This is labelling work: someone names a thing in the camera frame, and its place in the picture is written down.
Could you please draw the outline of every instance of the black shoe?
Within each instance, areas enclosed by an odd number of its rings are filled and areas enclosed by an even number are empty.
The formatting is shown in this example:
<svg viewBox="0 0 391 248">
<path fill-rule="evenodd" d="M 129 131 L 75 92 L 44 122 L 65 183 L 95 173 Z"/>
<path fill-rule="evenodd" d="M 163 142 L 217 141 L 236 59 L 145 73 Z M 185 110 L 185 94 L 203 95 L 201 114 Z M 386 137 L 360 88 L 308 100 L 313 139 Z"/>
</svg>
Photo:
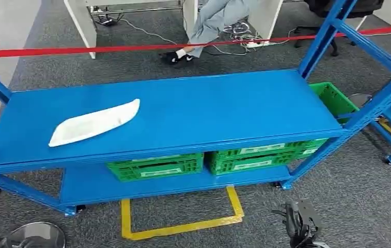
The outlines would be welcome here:
<svg viewBox="0 0 391 248">
<path fill-rule="evenodd" d="M 191 65 L 194 61 L 194 57 L 191 55 L 184 55 L 178 58 L 176 52 L 163 53 L 160 55 L 161 60 L 168 65 L 175 66 L 175 68 L 182 68 Z"/>
<path fill-rule="evenodd" d="M 176 65 L 181 60 L 176 52 L 162 53 L 160 56 L 160 59 L 168 65 Z"/>
</svg>

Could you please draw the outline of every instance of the red rope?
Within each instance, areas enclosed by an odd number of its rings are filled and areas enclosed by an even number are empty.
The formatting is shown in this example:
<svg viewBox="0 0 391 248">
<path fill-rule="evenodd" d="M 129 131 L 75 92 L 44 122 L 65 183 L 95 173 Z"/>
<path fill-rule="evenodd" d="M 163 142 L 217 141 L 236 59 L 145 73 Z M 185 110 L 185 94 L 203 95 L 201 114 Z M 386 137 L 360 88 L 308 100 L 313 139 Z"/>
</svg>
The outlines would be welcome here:
<svg viewBox="0 0 391 248">
<path fill-rule="evenodd" d="M 359 31 L 363 35 L 376 35 L 391 33 L 391 27 L 366 29 Z M 336 37 L 342 37 L 345 34 L 337 33 Z M 293 36 L 271 38 L 265 40 L 257 40 L 257 42 L 280 42 L 286 40 L 303 40 L 314 39 L 315 35 Z M 156 49 L 175 49 L 182 47 L 198 47 L 207 45 L 226 45 L 226 44 L 240 44 L 256 42 L 255 40 L 245 41 L 219 41 L 200 44 L 159 44 L 159 45 L 119 45 L 119 46 L 101 46 L 96 48 L 32 48 L 32 49 L 5 49 L 0 50 L 0 57 L 16 57 L 16 56 L 40 56 L 40 55 L 54 55 L 54 54 L 75 54 L 75 53 L 104 53 L 104 52 L 122 52 L 122 51 L 138 51 L 138 50 L 156 50 Z"/>
</svg>

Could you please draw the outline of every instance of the green crate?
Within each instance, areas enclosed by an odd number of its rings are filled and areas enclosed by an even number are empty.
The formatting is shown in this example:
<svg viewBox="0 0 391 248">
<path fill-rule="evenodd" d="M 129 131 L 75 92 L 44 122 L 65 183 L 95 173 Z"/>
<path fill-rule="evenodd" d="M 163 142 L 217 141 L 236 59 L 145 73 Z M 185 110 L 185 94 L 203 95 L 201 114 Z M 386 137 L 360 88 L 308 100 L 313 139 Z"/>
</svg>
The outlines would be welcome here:
<svg viewBox="0 0 391 248">
<path fill-rule="evenodd" d="M 305 141 L 303 146 L 301 147 L 301 149 L 306 148 L 306 147 L 314 147 L 314 146 L 320 147 L 327 140 L 328 140 L 328 138 L 318 138 L 318 139 L 314 139 L 312 141 Z"/>
<path fill-rule="evenodd" d="M 181 156 L 112 162 L 108 163 L 107 167 L 119 180 L 132 181 L 200 172 L 203 168 L 203 158 L 203 153 L 192 153 Z"/>
<path fill-rule="evenodd" d="M 338 115 L 358 111 L 358 107 L 353 104 L 341 91 L 339 91 L 331 82 L 310 84 L 311 89 L 319 96 L 320 100 L 326 105 L 331 114 L 337 118 Z M 339 119 L 340 124 L 344 124 L 349 119 Z"/>
<path fill-rule="evenodd" d="M 215 155 L 215 153 L 209 153 L 208 161 L 210 162 L 209 167 L 212 174 L 219 175 L 224 173 L 246 171 L 248 169 L 287 164 L 294 158 L 295 153 L 296 151 L 287 151 L 265 156 L 255 156 L 232 160 L 220 159 Z"/>
<path fill-rule="evenodd" d="M 307 157 L 311 156 L 311 154 L 316 152 L 318 150 L 318 148 L 320 148 L 320 146 L 322 146 L 323 144 L 324 144 L 324 142 L 321 144 L 317 144 L 317 145 L 304 146 L 300 151 L 298 151 L 295 154 L 294 159 L 303 159 L 303 158 L 307 158 Z"/>
<path fill-rule="evenodd" d="M 256 156 L 263 156 L 274 153 L 281 153 L 286 151 L 294 151 L 301 148 L 305 141 L 291 142 L 291 143 L 280 143 L 268 146 L 257 146 L 242 149 L 232 149 L 223 151 L 214 151 L 217 159 L 242 159 Z"/>
</svg>

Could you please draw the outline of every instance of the person's leg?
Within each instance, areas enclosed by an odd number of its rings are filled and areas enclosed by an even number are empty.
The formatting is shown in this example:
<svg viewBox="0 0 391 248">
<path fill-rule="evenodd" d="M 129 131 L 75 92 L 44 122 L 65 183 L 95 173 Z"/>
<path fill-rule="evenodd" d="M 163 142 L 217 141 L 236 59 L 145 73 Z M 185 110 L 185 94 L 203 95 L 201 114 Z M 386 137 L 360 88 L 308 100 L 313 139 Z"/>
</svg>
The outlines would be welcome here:
<svg viewBox="0 0 391 248">
<path fill-rule="evenodd" d="M 194 32 L 188 43 L 208 43 L 218 37 L 220 32 L 241 18 L 249 14 L 250 8 L 253 8 L 259 0 L 230 0 L 226 6 L 214 14 L 211 18 L 205 20 L 201 27 Z M 183 48 L 187 54 L 200 57 L 204 47 L 187 46 Z"/>
<path fill-rule="evenodd" d="M 207 19 L 212 18 L 214 14 L 224 9 L 224 7 L 226 7 L 227 2 L 229 1 L 230 0 L 209 0 L 207 3 L 205 3 L 197 15 L 197 20 L 195 21 L 194 28 L 191 34 L 196 33 L 202 26 L 203 22 L 205 22 Z"/>
<path fill-rule="evenodd" d="M 193 36 L 194 33 L 197 33 L 200 28 L 202 28 L 203 23 L 212 18 L 216 13 L 224 9 L 226 4 L 230 0 L 209 0 L 203 7 L 200 9 L 200 12 L 197 15 L 197 20 L 195 21 L 194 28 L 189 35 L 189 39 Z M 192 59 L 192 57 L 186 56 L 186 54 L 192 51 L 194 48 L 189 46 L 186 48 L 179 49 L 175 52 L 165 53 L 162 59 L 168 64 L 174 64 L 179 61 L 182 57 L 186 57 L 186 59 Z"/>
<path fill-rule="evenodd" d="M 226 0 L 226 5 L 224 8 L 220 9 L 210 18 L 208 13 L 213 13 L 213 11 L 209 10 L 209 5 L 204 6 L 202 9 L 207 8 L 205 10 L 206 14 L 203 14 L 199 18 L 200 22 L 198 25 L 196 25 L 196 28 L 190 36 L 188 43 L 208 43 L 216 39 L 224 27 L 231 25 L 241 18 L 247 16 L 249 14 L 250 8 L 255 6 L 258 1 L 259 0 Z M 163 59 L 169 64 L 175 64 L 186 54 L 190 55 L 190 57 L 187 57 L 187 59 L 191 59 L 192 56 L 200 57 L 202 50 L 203 47 L 186 46 L 176 52 L 167 53 L 166 57 L 163 57 Z"/>
</svg>

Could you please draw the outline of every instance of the black office chair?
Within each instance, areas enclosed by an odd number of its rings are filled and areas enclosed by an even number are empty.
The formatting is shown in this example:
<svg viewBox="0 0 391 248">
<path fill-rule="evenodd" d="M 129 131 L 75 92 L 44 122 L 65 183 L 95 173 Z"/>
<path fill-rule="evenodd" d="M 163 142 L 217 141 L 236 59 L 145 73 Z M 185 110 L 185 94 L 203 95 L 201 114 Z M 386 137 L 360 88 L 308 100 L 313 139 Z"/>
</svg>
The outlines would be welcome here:
<svg viewBox="0 0 391 248">
<path fill-rule="evenodd" d="M 309 6 L 309 10 L 314 12 L 318 17 L 326 18 L 329 13 L 335 0 L 304 0 Z M 362 18 L 373 14 L 375 10 L 378 10 L 382 7 L 384 0 L 358 0 L 355 7 L 349 13 L 347 18 Z M 309 30 L 311 33 L 307 32 L 307 35 L 314 35 L 318 33 L 320 27 L 308 27 L 308 26 L 297 26 L 294 30 L 295 34 L 303 34 L 304 30 Z M 302 46 L 304 40 L 297 40 L 294 47 L 299 48 Z M 331 46 L 333 51 L 331 56 L 338 56 L 338 46 L 335 40 L 331 41 Z"/>
</svg>

